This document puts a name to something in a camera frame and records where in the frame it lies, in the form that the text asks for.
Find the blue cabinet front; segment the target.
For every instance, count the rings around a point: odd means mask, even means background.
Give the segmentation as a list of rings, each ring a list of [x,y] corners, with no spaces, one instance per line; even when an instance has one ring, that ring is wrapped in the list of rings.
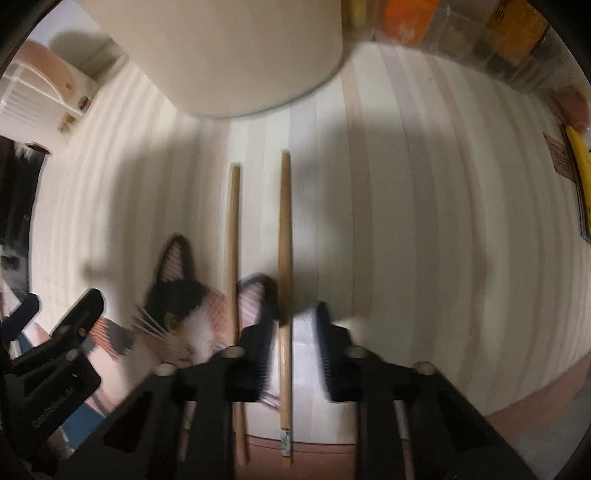
[[[79,448],[104,419],[100,411],[83,403],[60,426],[66,446],[71,450]]]

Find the striped table mat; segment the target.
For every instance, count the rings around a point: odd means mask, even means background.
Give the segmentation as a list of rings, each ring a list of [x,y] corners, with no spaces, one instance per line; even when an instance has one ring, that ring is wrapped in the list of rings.
[[[294,439],[353,441],[330,403],[311,308],[387,361],[435,364],[507,438],[562,414],[590,364],[590,247],[538,98],[393,45],[353,47],[294,103],[231,120],[176,109],[133,63],[42,170],[31,287],[51,330],[88,288],[128,324],[170,235],[224,283],[228,168],[242,167],[240,272],[276,275],[280,157],[294,229]]]

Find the cat shaped knitted coaster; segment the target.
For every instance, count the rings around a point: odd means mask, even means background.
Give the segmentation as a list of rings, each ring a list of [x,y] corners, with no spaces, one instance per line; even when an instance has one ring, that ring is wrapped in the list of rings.
[[[107,416],[160,364],[204,363],[233,342],[224,295],[197,280],[190,242],[175,234],[130,320],[119,324],[102,317],[84,342],[101,377],[86,404]]]

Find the pink white electric kettle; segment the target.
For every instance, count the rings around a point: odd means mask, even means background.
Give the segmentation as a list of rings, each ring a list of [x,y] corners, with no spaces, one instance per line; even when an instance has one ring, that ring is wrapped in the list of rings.
[[[89,76],[27,40],[1,78],[1,135],[55,153],[67,145],[97,91]]]

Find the light wooden chopstick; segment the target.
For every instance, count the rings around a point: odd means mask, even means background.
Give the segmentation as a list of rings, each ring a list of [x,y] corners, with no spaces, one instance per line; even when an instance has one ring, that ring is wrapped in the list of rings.
[[[277,347],[280,367],[280,452],[283,466],[293,464],[293,205],[291,205],[290,152],[281,153],[279,219],[280,324]]]
[[[238,343],[242,332],[238,312],[238,267],[239,267],[239,213],[240,174],[242,170],[232,163],[228,173],[228,212],[226,212],[226,299],[231,344]],[[233,426],[235,426],[235,449],[238,466],[249,464],[249,445],[246,438],[245,405],[233,404]]]

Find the cream utensil holder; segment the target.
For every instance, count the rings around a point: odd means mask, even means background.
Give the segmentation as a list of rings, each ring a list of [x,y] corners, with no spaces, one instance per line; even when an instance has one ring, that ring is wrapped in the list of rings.
[[[344,53],[339,1],[83,1],[160,92],[192,116],[242,116],[311,92]]]

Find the black induction cooktop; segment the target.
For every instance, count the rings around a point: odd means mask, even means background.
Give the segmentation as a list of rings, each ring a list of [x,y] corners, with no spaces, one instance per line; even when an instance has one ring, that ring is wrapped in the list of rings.
[[[46,151],[1,138],[1,272],[22,300],[30,293],[30,233]]]

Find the orange labelled sauce bottle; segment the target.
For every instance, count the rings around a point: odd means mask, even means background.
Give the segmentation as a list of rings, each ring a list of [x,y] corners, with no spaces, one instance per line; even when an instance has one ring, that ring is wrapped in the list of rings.
[[[419,46],[440,4],[440,0],[388,0],[383,8],[382,31],[396,43]]]

